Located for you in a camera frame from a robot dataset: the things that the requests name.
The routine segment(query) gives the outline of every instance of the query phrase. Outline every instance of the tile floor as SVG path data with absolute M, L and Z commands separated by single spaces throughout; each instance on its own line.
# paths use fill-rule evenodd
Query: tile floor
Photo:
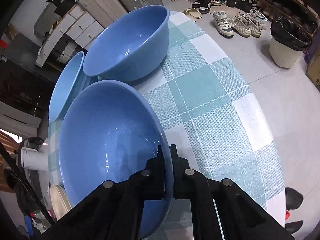
M 187 0 L 176 0 L 167 8 L 183 11 L 191 7 Z M 219 6 L 229 15 L 239 10 Z M 297 240 L 308 235 L 320 220 L 320 93 L 305 75 L 307 64 L 299 58 L 290 69 L 276 66 L 269 54 L 270 26 L 260 38 L 222 37 L 212 25 L 212 15 L 203 15 L 198 24 L 225 51 L 250 84 L 273 133 L 281 158 L 286 187 L 304 196 L 300 208 L 291 211 L 288 222 L 303 220 L 294 234 Z

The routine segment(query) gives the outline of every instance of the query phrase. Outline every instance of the white trash can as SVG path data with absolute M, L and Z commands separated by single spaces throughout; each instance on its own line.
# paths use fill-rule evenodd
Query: white trash can
M 302 54 L 302 51 L 296 51 L 279 43 L 272 37 L 269 48 L 271 57 L 279 67 L 291 68 Z
M 35 149 L 22 147 L 21 166 L 29 170 L 49 171 L 47 154 L 40 153 Z

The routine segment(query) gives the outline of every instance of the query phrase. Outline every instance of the teal and white tablecloth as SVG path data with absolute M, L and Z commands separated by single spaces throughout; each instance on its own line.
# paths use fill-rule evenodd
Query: teal and white tablecloth
M 284 225 L 280 161 L 264 114 L 235 65 L 182 13 L 169 18 L 166 58 L 135 88 L 150 103 L 169 145 L 191 168 L 215 180 L 231 178 Z M 61 122 L 49 124 L 51 183 L 63 185 L 58 141 Z M 161 228 L 148 239 L 192 239 L 189 200 L 173 200 Z

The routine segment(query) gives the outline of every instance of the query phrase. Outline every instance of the cardboard box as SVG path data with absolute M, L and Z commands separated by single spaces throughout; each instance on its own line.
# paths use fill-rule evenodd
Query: cardboard box
M 320 91 L 320 44 L 308 64 L 306 75 Z

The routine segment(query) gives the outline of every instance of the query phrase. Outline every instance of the trash can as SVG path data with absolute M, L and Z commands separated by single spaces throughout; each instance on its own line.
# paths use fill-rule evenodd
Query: trash can
M 271 57 L 279 67 L 291 68 L 297 59 L 302 55 L 302 51 L 296 51 L 271 38 L 269 48 Z
M 271 25 L 270 54 L 275 63 L 291 68 L 302 51 L 310 45 L 308 35 L 295 23 L 283 16 L 274 16 Z

